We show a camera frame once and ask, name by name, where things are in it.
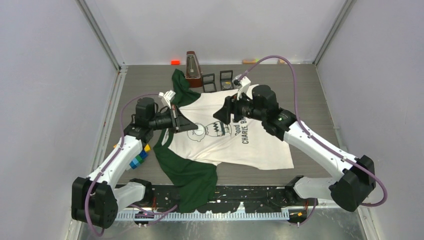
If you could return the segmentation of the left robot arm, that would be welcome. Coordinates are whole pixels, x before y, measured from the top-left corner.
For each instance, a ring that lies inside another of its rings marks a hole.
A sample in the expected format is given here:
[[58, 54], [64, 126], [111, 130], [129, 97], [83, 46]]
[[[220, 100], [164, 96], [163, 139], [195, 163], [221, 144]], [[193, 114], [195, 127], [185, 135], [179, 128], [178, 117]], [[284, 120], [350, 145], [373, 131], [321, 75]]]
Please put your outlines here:
[[134, 178], [116, 187], [131, 162], [140, 155], [156, 130], [172, 133], [197, 130], [198, 126], [186, 118], [177, 106], [159, 112], [153, 98], [138, 99], [130, 124], [124, 128], [118, 146], [104, 162], [87, 177], [77, 177], [71, 188], [72, 219], [103, 229], [109, 228], [118, 213], [131, 204], [149, 203], [153, 199], [152, 184]]

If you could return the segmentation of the green and white t-shirt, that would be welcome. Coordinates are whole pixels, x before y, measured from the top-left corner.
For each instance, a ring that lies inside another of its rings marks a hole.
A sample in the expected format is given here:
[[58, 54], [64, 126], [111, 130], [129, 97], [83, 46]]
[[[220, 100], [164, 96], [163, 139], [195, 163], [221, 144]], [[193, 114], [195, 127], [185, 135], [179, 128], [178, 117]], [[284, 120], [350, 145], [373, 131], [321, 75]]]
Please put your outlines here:
[[213, 198], [221, 163], [265, 171], [294, 167], [289, 145], [268, 134], [260, 121], [243, 118], [226, 124], [213, 117], [236, 90], [192, 91], [179, 69], [173, 72], [171, 81], [175, 92], [172, 103], [195, 124], [195, 129], [180, 133], [162, 130], [153, 151], [178, 190], [181, 212], [191, 212]]

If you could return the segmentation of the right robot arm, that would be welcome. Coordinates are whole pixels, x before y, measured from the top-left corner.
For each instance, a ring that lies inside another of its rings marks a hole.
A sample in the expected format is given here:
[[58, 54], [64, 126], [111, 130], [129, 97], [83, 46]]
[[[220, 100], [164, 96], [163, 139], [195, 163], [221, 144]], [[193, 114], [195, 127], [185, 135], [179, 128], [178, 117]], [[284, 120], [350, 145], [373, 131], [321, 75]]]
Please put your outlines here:
[[366, 155], [356, 157], [315, 134], [296, 115], [279, 107], [274, 91], [267, 85], [252, 89], [252, 97], [234, 94], [224, 99], [213, 117], [225, 124], [252, 119], [260, 121], [264, 130], [296, 147], [329, 174], [329, 178], [298, 176], [288, 188], [300, 199], [332, 200], [339, 207], [354, 212], [366, 206], [365, 199], [376, 188], [374, 161]]

